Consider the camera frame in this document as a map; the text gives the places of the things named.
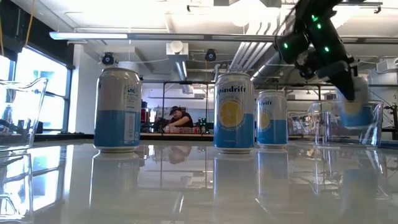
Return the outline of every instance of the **black cap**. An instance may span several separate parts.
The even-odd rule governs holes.
[[[181,111],[181,107],[178,107],[178,106],[173,106],[173,107],[172,107],[172,109],[170,110],[170,114],[169,114],[169,115],[173,114],[173,113],[174,113],[174,111],[176,111],[176,110],[179,110],[179,111]]]

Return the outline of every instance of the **black shirt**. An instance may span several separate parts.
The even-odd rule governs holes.
[[[183,117],[188,117],[188,118],[189,118],[189,121],[187,121],[185,124],[181,124],[181,125],[178,125],[178,126],[176,126],[176,127],[193,128],[193,121],[192,121],[191,115],[189,115],[189,114],[186,113],[186,112],[182,112],[182,116],[181,116],[180,119],[182,119]],[[176,122],[176,121],[178,121],[178,120],[179,120],[179,119],[174,119],[174,118],[172,118],[172,123],[174,123],[174,122]]]

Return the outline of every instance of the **aluminum can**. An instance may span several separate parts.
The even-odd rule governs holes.
[[[348,101],[340,91],[337,91],[339,114],[346,128],[365,128],[373,122],[373,109],[368,104],[368,84],[361,77],[353,77],[353,84],[354,101]]]
[[[283,91],[266,90],[257,98],[257,143],[287,144],[287,101]]]
[[[141,128],[141,82],[126,68],[105,68],[98,78],[94,147],[133,151]]]
[[[214,144],[222,151],[254,147],[254,90],[244,73],[225,73],[215,85]]]

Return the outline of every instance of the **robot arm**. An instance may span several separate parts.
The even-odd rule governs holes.
[[[294,63],[302,77],[325,78],[353,101],[353,77],[358,76],[358,67],[330,20],[336,14],[333,7],[341,1],[300,0],[294,7],[292,32],[278,38],[275,47],[286,63]]]

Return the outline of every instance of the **yellow cable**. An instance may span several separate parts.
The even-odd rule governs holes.
[[[35,2],[36,0],[33,0],[32,10],[30,11],[30,21],[29,21],[29,27],[27,28],[25,47],[27,47],[27,43],[29,42],[30,29],[32,28],[32,23],[33,23],[33,13],[35,11]]]
[[[1,56],[4,56],[4,45],[3,45],[3,42],[2,42],[1,18],[0,18],[0,44],[1,44]]]

